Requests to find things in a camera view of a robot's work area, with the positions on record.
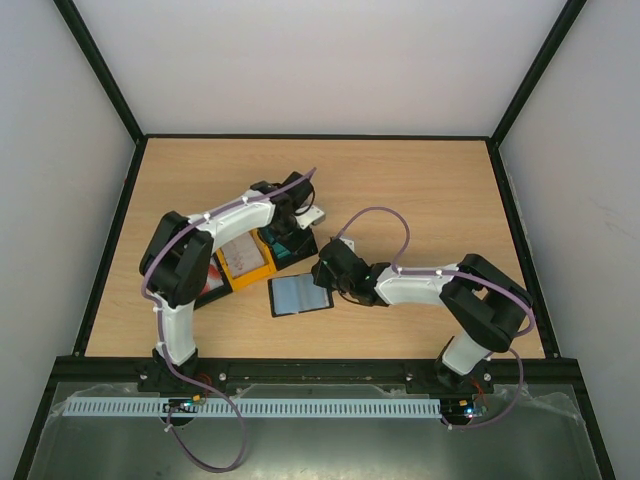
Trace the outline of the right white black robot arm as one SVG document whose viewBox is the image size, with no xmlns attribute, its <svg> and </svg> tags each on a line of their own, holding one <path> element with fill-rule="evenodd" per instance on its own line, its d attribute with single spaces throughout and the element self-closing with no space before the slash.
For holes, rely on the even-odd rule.
<svg viewBox="0 0 640 480">
<path fill-rule="evenodd" d="M 319 252 L 311 274 L 315 285 L 362 306 L 446 308 L 462 331 L 437 357 L 434 376 L 450 392 L 466 385 L 478 364 L 507 352 L 514 339 L 536 326 L 531 295 L 478 254 L 441 267 L 369 265 L 344 241 L 333 239 Z"/>
</svg>

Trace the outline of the black card holder wallet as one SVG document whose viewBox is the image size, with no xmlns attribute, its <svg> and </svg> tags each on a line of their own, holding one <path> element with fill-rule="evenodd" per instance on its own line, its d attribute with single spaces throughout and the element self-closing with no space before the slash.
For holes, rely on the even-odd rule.
<svg viewBox="0 0 640 480">
<path fill-rule="evenodd" d="M 331 309 L 331 292 L 314 283 L 311 273 L 269 279 L 267 282 L 271 315 L 282 317 Z"/>
</svg>

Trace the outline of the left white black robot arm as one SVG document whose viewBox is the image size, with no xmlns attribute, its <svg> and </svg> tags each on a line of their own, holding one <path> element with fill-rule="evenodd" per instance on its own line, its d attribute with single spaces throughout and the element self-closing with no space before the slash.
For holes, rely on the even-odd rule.
<svg viewBox="0 0 640 480">
<path fill-rule="evenodd" d="M 142 256 L 141 295 L 156 315 L 155 351 L 180 367 L 195 358 L 193 313 L 211 261 L 229 242 L 256 232 L 267 258 L 282 270 L 317 252 L 312 226 L 324 219 L 314 205 L 315 171 L 292 172 L 281 183 L 257 182 L 238 198 L 200 214 L 166 213 Z"/>
</svg>

